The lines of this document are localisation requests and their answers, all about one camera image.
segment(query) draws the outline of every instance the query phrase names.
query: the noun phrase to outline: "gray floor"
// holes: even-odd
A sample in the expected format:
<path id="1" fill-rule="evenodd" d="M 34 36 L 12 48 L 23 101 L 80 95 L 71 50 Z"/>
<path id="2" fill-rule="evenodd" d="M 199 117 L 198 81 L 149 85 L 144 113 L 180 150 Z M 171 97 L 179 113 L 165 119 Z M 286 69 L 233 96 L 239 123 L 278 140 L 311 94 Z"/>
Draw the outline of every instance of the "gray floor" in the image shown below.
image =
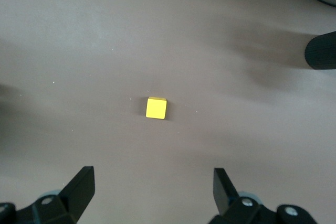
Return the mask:
<path id="1" fill-rule="evenodd" d="M 214 167 L 270 209 L 336 212 L 336 71 L 308 41 L 314 0 L 0 0 L 0 201 L 18 208 L 85 165 L 79 223 L 197 223 Z M 146 98 L 167 119 L 145 117 Z"/>

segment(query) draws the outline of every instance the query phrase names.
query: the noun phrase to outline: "black cylinder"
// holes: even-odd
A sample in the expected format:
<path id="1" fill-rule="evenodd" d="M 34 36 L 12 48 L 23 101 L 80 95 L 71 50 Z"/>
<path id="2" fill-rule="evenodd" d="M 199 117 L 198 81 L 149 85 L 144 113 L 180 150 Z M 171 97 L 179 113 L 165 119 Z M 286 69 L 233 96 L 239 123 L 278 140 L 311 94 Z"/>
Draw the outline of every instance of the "black cylinder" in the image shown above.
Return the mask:
<path id="1" fill-rule="evenodd" d="M 304 56 L 314 69 L 336 69 L 336 31 L 312 39 Z"/>

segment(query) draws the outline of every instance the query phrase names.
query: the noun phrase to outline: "yellow block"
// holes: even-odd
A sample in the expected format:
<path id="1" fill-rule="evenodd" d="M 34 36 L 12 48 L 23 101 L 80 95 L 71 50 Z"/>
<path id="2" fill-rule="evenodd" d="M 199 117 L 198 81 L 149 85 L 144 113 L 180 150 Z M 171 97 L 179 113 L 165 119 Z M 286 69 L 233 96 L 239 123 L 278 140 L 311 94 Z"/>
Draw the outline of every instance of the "yellow block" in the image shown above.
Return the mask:
<path id="1" fill-rule="evenodd" d="M 147 101 L 147 118 L 164 119 L 166 116 L 167 100 L 159 97 L 149 97 Z"/>

